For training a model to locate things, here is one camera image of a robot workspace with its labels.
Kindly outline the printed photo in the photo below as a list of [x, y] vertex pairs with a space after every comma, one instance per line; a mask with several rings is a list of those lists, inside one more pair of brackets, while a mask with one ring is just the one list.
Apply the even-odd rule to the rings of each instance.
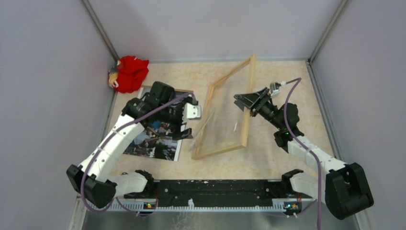
[[[141, 96], [149, 89], [142, 90]], [[181, 126], [173, 126], [159, 121], [142, 125], [145, 130], [133, 139], [125, 149], [124, 154], [176, 161], [179, 156], [181, 140], [174, 141], [172, 135], [174, 132], [185, 130], [186, 122]]]

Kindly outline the red crumpled cloth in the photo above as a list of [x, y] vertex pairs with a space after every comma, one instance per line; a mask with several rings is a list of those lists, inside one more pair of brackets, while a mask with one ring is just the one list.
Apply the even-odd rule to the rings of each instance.
[[137, 56], [121, 57], [108, 71], [108, 84], [120, 93], [132, 93], [140, 89], [149, 72], [149, 60]]

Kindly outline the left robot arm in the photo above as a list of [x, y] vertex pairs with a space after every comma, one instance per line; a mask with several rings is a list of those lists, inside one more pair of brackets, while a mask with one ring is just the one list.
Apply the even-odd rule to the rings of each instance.
[[193, 92], [176, 96], [176, 90], [155, 81], [149, 92], [141, 98], [132, 98], [124, 106], [111, 131], [96, 149], [79, 165], [70, 165], [66, 171], [74, 190], [81, 196], [88, 210], [105, 212], [115, 198], [137, 193], [142, 198], [153, 194], [151, 174], [137, 170], [111, 176], [110, 173], [134, 139], [161, 121], [176, 127], [173, 140], [191, 139], [192, 129], [181, 130], [188, 120], [200, 119], [202, 109]]

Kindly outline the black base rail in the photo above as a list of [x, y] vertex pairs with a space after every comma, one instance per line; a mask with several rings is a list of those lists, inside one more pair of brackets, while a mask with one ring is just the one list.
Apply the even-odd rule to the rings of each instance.
[[270, 207], [277, 199], [308, 198], [289, 192], [281, 180], [155, 180], [126, 199], [152, 199], [158, 207]]

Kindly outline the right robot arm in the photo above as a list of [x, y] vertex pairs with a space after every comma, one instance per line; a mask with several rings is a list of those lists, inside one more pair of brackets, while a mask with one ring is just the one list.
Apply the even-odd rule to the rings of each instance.
[[374, 205], [364, 169], [356, 162], [345, 163], [313, 144], [297, 127], [298, 107], [285, 103], [281, 108], [273, 104], [269, 88], [234, 95], [235, 104], [248, 109], [250, 115], [262, 116], [278, 130], [274, 133], [278, 147], [295, 156], [318, 175], [313, 177], [295, 169], [282, 175], [281, 192], [286, 197], [297, 193], [321, 198], [330, 213], [343, 220]]

